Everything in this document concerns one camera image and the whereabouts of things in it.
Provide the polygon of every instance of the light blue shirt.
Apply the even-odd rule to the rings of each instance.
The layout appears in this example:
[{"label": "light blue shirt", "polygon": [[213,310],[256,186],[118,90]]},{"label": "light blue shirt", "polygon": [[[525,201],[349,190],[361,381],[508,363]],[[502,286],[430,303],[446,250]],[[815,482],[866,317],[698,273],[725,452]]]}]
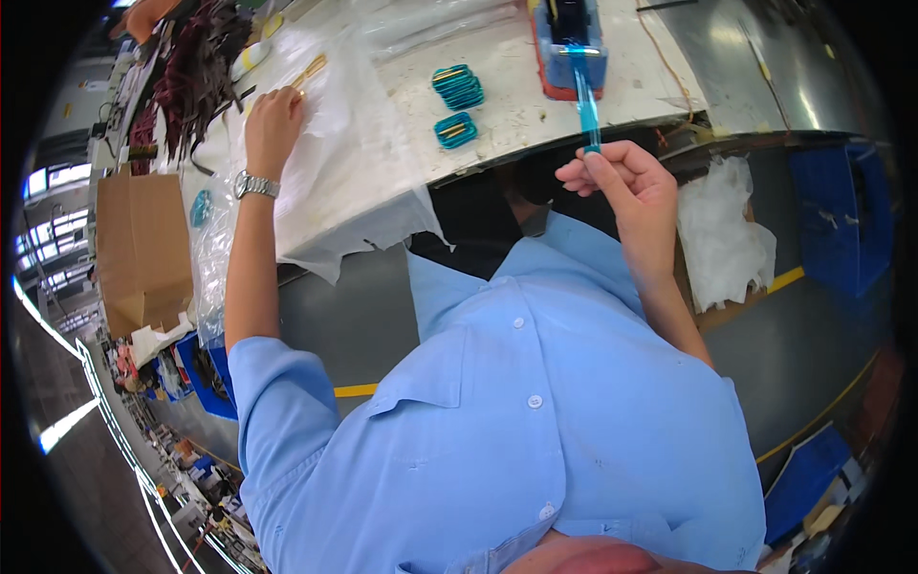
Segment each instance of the light blue shirt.
[{"label": "light blue shirt", "polygon": [[229,354],[272,572],[495,574],[552,527],[754,567],[733,383],[647,326],[618,242],[552,213],[490,281],[408,258],[421,344],[343,421],[317,356],[263,337]]}]

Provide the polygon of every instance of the silver watch band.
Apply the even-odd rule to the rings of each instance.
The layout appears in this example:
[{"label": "silver watch band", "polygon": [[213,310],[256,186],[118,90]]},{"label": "silver watch band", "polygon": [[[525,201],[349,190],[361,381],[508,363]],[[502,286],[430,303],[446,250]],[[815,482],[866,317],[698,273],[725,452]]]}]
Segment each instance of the silver watch band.
[{"label": "silver watch band", "polygon": [[266,177],[251,175],[245,170],[242,170],[239,172],[239,175],[236,176],[234,191],[237,199],[242,199],[242,196],[247,193],[257,193],[277,199],[281,191],[281,185]]}]

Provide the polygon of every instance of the shirt sleeve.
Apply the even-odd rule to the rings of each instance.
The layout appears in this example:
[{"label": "shirt sleeve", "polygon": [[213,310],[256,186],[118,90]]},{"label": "shirt sleeve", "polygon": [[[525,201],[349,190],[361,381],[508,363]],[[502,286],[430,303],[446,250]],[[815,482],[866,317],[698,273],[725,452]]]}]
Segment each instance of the shirt sleeve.
[{"label": "shirt sleeve", "polygon": [[239,413],[239,461],[246,501],[258,504],[303,463],[318,461],[340,422],[321,360],[279,339],[251,337],[229,351]]}]

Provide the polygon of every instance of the cardboard box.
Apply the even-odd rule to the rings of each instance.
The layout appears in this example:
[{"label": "cardboard box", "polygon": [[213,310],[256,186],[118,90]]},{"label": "cardboard box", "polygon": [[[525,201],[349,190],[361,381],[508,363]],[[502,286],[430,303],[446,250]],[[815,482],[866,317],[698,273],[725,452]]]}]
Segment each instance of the cardboard box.
[{"label": "cardboard box", "polygon": [[[755,221],[752,215],[752,206],[746,206],[746,221]],[[698,309],[695,307],[694,298],[691,296],[691,284],[689,283],[689,269],[686,267],[686,257],[682,253],[682,242],[676,237],[676,261],[673,269],[673,275],[676,277],[676,284],[679,287],[679,292],[682,294],[682,298],[686,302],[686,307],[691,311],[692,318],[695,320],[695,326],[698,327],[699,332],[706,332],[714,327],[723,325],[725,322],[731,320],[733,317],[739,315],[744,310],[755,305],[760,299],[765,298],[768,294],[768,291],[765,287],[760,288],[757,292],[753,292],[751,287],[746,288],[746,297],[743,304],[734,303],[733,301],[726,301],[724,303],[724,309],[716,309],[714,307],[708,309],[703,313],[699,313]]]},{"label": "cardboard box", "polygon": [[112,339],[150,325],[170,331],[194,294],[178,175],[99,180],[95,270]]}]

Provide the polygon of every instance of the factory floor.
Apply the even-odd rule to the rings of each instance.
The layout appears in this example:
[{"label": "factory floor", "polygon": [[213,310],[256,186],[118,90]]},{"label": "factory floor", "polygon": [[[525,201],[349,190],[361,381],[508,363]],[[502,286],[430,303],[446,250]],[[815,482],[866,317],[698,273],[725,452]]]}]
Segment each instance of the factory floor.
[{"label": "factory floor", "polygon": [[[778,238],[775,275],[781,276],[801,263],[787,154],[761,150],[748,160],[753,212]],[[789,445],[771,451],[830,406],[890,337],[889,308],[888,276],[860,299],[802,277],[705,332],[718,372],[735,384],[753,453],[767,456],[759,465],[764,488]],[[313,275],[282,285],[280,310],[284,341],[319,355],[335,387],[346,388],[336,393],[342,417],[369,399],[361,393],[365,388],[347,387],[377,383],[418,345],[401,246],[346,257],[336,287]],[[236,423],[204,413],[194,397],[154,403],[153,411],[213,455],[238,464]]]}]

